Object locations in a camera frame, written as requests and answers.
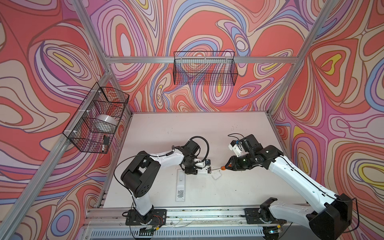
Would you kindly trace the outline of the orange black flathead screwdriver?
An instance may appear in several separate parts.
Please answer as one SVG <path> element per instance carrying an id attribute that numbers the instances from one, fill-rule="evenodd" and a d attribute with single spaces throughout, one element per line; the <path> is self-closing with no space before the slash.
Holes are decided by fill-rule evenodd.
<path id="1" fill-rule="evenodd" d="M 210 171 L 211 172 L 214 172 L 214 171 L 225 171 L 227 168 L 225 166 L 221 166 L 220 168 L 214 168 L 214 169 L 211 169 Z"/>

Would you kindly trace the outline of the white air conditioner remote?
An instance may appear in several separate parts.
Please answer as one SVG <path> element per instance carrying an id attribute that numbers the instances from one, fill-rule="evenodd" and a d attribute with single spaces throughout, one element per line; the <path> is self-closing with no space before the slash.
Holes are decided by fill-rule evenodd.
<path id="1" fill-rule="evenodd" d="M 211 174 L 211 168 L 210 167 L 206 167 L 206 168 L 203 168 L 203 169 L 198 169 L 198 175 L 209 175 Z"/>

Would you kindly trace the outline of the white battery cover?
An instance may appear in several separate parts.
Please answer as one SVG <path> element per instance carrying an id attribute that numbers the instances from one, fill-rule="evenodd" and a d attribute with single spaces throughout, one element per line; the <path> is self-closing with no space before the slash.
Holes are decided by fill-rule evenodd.
<path id="1" fill-rule="evenodd" d="M 222 174 L 220 171 L 212 173 L 212 178 L 214 180 L 218 180 L 221 176 L 222 176 Z"/>

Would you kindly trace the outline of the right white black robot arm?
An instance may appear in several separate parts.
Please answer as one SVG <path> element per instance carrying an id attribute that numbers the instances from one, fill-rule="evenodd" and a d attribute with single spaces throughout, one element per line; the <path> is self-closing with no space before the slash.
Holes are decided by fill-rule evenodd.
<path id="1" fill-rule="evenodd" d="M 260 222 L 285 220 L 312 230 L 321 240 L 336 240 L 350 232 L 353 209 L 358 209 L 357 199 L 338 195 L 322 186 L 277 147 L 263 147 L 254 135 L 231 141 L 229 149 L 234 155 L 224 169 L 236 172 L 262 167 L 280 177 L 309 204 L 308 207 L 287 204 L 271 197 L 260 205 L 255 215 Z"/>

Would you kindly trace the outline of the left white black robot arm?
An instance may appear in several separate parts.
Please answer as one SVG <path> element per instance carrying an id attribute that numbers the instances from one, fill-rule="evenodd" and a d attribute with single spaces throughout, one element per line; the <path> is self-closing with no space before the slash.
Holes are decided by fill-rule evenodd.
<path id="1" fill-rule="evenodd" d="M 201 136 L 191 137 L 183 146 L 173 146 L 168 152 L 149 154 L 141 151 L 132 159 L 116 181 L 129 191 L 133 199 L 134 213 L 141 218 L 153 215 L 154 206 L 150 201 L 149 190 L 161 169 L 180 166 L 186 175 L 197 175 L 210 171 L 208 159 L 210 145 Z"/>

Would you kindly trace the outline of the long white slim remote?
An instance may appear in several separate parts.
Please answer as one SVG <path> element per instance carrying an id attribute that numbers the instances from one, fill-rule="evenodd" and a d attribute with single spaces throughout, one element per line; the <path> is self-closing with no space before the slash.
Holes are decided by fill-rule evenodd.
<path id="1" fill-rule="evenodd" d="M 183 170 L 177 172 L 176 202 L 184 202 L 186 195 L 186 174 Z"/>

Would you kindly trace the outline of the green circuit board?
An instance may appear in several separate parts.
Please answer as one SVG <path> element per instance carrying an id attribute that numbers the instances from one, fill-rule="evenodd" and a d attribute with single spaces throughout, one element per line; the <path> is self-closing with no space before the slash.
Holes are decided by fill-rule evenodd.
<path id="1" fill-rule="evenodd" d="M 156 229 L 153 229 L 153 228 L 150 228 L 150 229 L 142 228 L 139 230 L 139 236 L 140 237 L 152 237 L 154 235 L 155 231 L 156 231 Z"/>

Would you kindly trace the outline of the small black device in basket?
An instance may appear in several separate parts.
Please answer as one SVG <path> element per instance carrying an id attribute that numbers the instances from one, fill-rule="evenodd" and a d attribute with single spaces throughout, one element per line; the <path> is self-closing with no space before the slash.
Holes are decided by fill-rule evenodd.
<path id="1" fill-rule="evenodd" d="M 106 135 L 103 136 L 103 145 L 104 146 L 110 145 L 110 137 L 109 136 L 106 136 Z"/>

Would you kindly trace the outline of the white tape roll in basket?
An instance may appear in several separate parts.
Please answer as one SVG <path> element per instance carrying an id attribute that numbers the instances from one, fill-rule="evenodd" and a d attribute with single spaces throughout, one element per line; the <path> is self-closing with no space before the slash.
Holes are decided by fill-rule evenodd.
<path id="1" fill-rule="evenodd" d="M 112 116 L 109 116 L 109 115 L 101 114 L 101 115 L 98 115 L 96 117 L 96 119 L 98 119 L 98 120 L 100 120 L 100 121 L 102 121 L 104 123 L 111 124 L 113 126 L 117 126 L 118 125 L 116 119 L 114 117 L 112 117 Z"/>

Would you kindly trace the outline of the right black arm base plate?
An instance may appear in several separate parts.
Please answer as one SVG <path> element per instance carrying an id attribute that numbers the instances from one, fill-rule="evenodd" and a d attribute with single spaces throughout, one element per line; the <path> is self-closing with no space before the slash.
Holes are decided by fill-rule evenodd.
<path id="1" fill-rule="evenodd" d="M 264 217 L 262 214 L 262 210 L 260 208 L 245 208 L 244 214 L 242 215 L 247 221 L 247 224 L 285 224 L 286 220 L 276 219 L 269 215 L 268 217 Z"/>

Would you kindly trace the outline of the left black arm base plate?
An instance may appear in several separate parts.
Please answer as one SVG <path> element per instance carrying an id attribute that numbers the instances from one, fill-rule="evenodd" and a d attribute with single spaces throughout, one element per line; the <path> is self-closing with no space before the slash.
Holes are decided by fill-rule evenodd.
<path id="1" fill-rule="evenodd" d="M 153 209 L 142 216 L 136 209 L 132 209 L 124 212 L 122 216 L 126 217 L 126 226 L 162 226 L 166 224 L 167 210 Z"/>

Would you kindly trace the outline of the aluminium front rail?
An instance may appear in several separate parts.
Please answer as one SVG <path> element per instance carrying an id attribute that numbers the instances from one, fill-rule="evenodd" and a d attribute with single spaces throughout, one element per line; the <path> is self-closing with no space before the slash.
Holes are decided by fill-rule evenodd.
<path id="1" fill-rule="evenodd" d="M 245 208 L 259 208 L 253 206 L 223 206 L 223 207 L 159 207 L 166 209 L 166 224 L 171 228 L 183 227 L 235 227 L 246 226 L 247 221 L 242 215 Z M 133 208 L 99 208 L 90 210 L 86 215 L 84 225 L 125 226 L 126 217 L 122 214 Z M 276 224 L 252 224 L 250 226 L 276 226 Z"/>

